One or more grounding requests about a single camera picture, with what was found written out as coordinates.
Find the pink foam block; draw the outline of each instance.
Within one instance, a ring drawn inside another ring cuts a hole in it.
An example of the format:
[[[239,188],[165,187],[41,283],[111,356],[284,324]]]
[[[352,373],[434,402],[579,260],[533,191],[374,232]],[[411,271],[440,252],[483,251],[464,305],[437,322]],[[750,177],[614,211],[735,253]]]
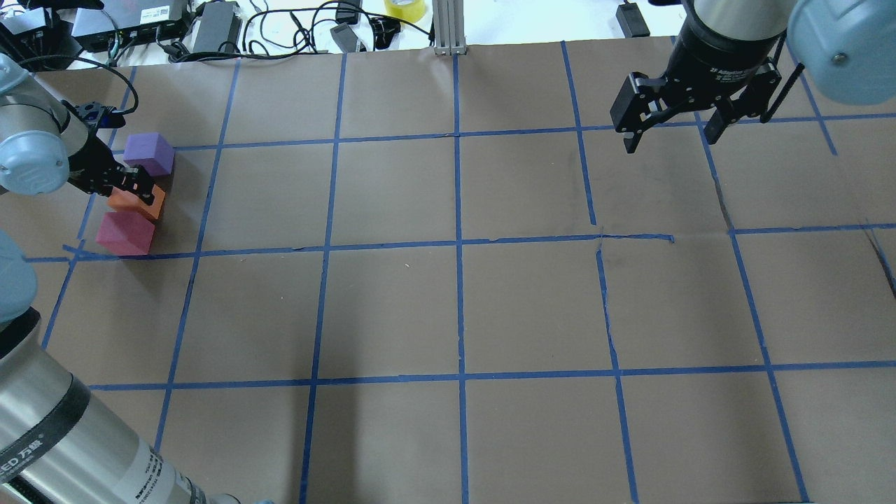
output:
[[[125,145],[125,163],[141,165],[153,177],[171,175],[174,147],[158,133],[129,135]]]
[[[156,226],[137,212],[109,212],[97,232],[97,243],[116,256],[145,256],[150,253]]]

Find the yellow tape roll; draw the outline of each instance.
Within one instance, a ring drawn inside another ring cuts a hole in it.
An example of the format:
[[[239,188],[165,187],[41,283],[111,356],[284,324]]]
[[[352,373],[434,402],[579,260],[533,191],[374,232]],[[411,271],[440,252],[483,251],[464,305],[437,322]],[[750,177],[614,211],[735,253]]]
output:
[[[401,18],[406,22],[418,22],[426,13],[426,4],[423,0],[383,0],[386,4],[386,13],[395,18]]]

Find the light blue joint cover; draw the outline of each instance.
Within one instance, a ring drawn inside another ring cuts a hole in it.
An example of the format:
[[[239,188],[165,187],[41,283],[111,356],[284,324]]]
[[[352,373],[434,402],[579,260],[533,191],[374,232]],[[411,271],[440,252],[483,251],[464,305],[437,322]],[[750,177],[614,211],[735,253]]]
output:
[[[896,0],[800,0],[788,40],[828,98],[874,105],[896,95]]]
[[[31,306],[38,295],[38,277],[13,239],[0,230],[0,324]]]
[[[68,175],[68,153],[57,135],[22,131],[0,143],[0,186],[14,193],[50,193],[60,188]]]
[[[7,92],[28,78],[28,71],[12,58],[0,53],[0,93]]]

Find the orange foam block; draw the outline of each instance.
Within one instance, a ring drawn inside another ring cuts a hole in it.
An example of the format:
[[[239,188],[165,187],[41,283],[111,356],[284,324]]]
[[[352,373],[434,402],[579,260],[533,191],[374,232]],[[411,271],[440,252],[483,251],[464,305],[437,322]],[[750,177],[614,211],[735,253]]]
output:
[[[137,212],[109,212],[99,224],[97,243],[116,256],[145,256],[155,230],[155,224]]]
[[[137,212],[144,218],[155,222],[162,214],[162,205],[165,203],[165,191],[159,186],[152,188],[152,193],[156,199],[152,205],[140,201],[140,198],[133,193],[122,191],[118,188],[112,189],[112,195],[106,200],[109,208],[116,212]]]

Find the foam block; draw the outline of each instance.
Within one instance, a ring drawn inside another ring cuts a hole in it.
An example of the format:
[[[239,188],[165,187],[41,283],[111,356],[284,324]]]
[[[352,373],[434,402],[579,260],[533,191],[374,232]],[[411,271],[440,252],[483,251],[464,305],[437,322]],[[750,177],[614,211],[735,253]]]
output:
[[[137,212],[109,212],[97,232],[97,243],[116,256],[145,256],[150,253],[156,226]]]
[[[125,144],[125,163],[143,166],[153,177],[171,175],[174,147],[158,133],[129,135]]]
[[[162,214],[162,205],[165,203],[165,191],[159,186],[152,188],[152,194],[156,196],[152,205],[148,205],[137,197],[134,193],[122,191],[118,188],[112,189],[112,195],[106,200],[109,208],[116,212],[137,212],[150,221],[157,221]]]

